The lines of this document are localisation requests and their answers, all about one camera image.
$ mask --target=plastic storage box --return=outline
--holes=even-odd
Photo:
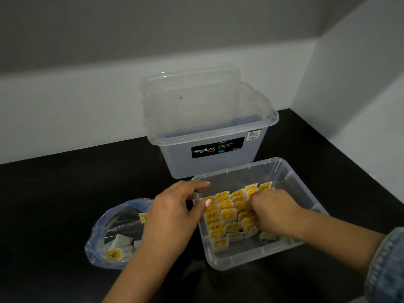
[[[144,127],[174,178],[252,162],[268,126],[279,120],[235,65],[147,76]]]
[[[272,181],[273,187],[286,190],[301,207],[328,214],[290,165],[282,158],[270,158],[243,166],[205,173],[195,176],[193,180],[206,180],[211,183],[208,189],[197,195],[195,202],[221,191],[233,192],[249,184]],[[231,243],[228,251],[214,254],[203,218],[199,222],[199,231],[206,260],[216,270],[230,269],[303,244],[301,241],[287,237],[282,237],[277,242],[261,244],[258,235],[256,235]]]

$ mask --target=storage box lid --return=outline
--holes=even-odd
[[[154,145],[221,137],[274,125],[270,100],[231,64],[143,78],[144,128]]]

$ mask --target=black countertop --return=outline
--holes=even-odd
[[[256,161],[284,158],[336,218],[383,233],[404,225],[404,204],[290,109],[279,114]],[[95,221],[174,182],[146,137],[0,165],[0,301],[100,302],[119,271],[86,258]],[[179,282],[204,258],[196,230],[155,300],[345,303],[363,294],[355,272],[308,245],[227,271],[203,266]]]

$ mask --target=denim sleeve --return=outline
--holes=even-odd
[[[374,303],[404,302],[404,227],[382,241],[366,277],[365,296]]]

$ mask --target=clear plastic bag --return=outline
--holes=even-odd
[[[128,236],[137,241],[142,239],[144,223],[139,218],[139,213],[147,213],[153,200],[134,199],[126,201],[105,212],[98,219],[91,231],[91,237],[87,241],[84,250],[90,263],[94,266],[107,269],[123,270],[132,257],[132,253],[126,253],[129,248],[123,250],[130,255],[122,259],[112,259],[108,255],[108,248],[117,234]]]

